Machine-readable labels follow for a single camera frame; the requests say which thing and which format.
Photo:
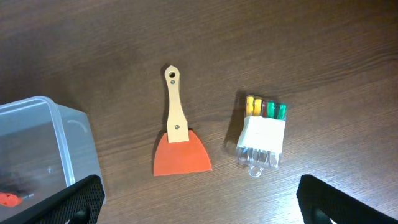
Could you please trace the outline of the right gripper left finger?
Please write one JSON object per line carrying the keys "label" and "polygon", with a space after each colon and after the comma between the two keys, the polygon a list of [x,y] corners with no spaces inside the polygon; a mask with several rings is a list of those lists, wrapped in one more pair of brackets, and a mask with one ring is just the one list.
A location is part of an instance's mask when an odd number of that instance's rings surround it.
{"label": "right gripper left finger", "polygon": [[101,178],[89,175],[1,224],[96,224],[104,200]]}

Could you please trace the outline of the clear case of screwdriver bits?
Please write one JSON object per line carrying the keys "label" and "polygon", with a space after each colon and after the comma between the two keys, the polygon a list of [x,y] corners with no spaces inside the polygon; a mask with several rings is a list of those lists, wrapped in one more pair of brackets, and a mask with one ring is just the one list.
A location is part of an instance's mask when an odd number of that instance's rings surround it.
{"label": "clear case of screwdriver bits", "polygon": [[260,96],[246,97],[236,159],[239,164],[248,167],[251,177],[260,177],[264,169],[279,168],[286,119],[286,104]]}

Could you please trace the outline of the clear plastic container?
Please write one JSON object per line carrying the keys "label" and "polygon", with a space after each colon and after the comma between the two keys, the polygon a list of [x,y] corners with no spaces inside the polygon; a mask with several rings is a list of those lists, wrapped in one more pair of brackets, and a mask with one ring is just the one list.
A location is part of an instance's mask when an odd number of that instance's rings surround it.
{"label": "clear plastic container", "polygon": [[45,96],[1,105],[1,191],[23,198],[1,220],[89,175],[102,173],[86,113]]}

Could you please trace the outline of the orange scraper wooden handle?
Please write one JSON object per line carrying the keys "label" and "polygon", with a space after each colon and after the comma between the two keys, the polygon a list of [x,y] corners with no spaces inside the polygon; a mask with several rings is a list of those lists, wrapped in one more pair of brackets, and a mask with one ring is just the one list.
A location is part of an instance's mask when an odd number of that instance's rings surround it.
{"label": "orange scraper wooden handle", "polygon": [[180,99],[180,72],[173,65],[164,72],[169,95],[167,131],[155,152],[155,176],[190,174],[212,170],[208,152],[194,131],[188,128]]}

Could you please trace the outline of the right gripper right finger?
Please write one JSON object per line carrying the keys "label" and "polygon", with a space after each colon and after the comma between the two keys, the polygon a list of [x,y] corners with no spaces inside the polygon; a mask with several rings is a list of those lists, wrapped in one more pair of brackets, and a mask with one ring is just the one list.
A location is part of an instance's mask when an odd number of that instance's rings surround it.
{"label": "right gripper right finger", "polygon": [[297,199],[305,224],[392,223],[397,220],[356,200],[312,175],[303,175]]}

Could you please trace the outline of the orange handled pliers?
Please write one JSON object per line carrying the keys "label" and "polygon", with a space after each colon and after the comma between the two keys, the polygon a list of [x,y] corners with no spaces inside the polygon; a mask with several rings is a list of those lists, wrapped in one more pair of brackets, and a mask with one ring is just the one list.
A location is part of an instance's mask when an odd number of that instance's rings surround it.
{"label": "orange handled pliers", "polygon": [[16,195],[11,193],[0,193],[0,204],[5,207],[16,207],[20,205],[24,200],[33,197],[34,194],[22,194]]}

